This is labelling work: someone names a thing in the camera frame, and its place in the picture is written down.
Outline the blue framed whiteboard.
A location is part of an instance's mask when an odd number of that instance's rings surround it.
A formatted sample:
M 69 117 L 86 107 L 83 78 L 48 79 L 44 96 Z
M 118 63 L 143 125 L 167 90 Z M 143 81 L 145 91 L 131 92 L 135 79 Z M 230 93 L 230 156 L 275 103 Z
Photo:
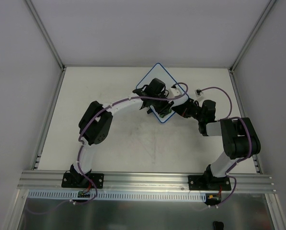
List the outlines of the blue framed whiteboard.
M 179 98 L 168 98 L 170 87 L 179 88 L 182 95 Z M 135 91 L 142 96 L 162 98 L 163 101 L 174 101 L 172 107 L 183 104 L 189 99 L 186 86 L 178 83 L 160 63 L 155 64 L 142 80 L 140 80 L 136 85 Z M 152 106 L 151 109 L 158 121 L 163 124 L 175 114 L 172 110 L 170 116 L 163 119 L 160 118 Z

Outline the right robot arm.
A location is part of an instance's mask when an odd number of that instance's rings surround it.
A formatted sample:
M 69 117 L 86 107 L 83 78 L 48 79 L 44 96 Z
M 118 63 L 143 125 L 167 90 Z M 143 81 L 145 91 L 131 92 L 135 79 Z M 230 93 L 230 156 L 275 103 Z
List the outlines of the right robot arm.
M 230 191 L 228 175 L 232 169 L 261 151 L 261 143 L 251 120 L 248 117 L 233 117 L 216 121 L 216 103 L 212 100 L 205 100 L 199 105 L 188 99 L 172 110 L 183 118 L 196 119 L 199 133 L 204 137 L 219 136 L 222 139 L 223 152 L 217 160 L 208 165 L 202 175 L 188 176 L 189 190 Z

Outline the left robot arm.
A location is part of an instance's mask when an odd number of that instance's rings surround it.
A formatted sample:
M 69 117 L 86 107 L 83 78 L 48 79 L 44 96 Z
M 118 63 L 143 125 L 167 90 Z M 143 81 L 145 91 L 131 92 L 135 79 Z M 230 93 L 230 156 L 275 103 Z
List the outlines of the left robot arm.
M 181 96 L 180 90 L 173 85 L 169 89 L 161 80 L 154 78 L 149 84 L 134 89 L 125 99 L 104 105 L 92 102 L 79 122 L 79 142 L 81 147 L 76 161 L 64 173 L 62 187 L 85 188 L 95 182 L 92 175 L 92 159 L 97 145 L 103 142 L 115 117 L 132 111 L 149 108 L 163 117 L 171 112 L 174 100 Z

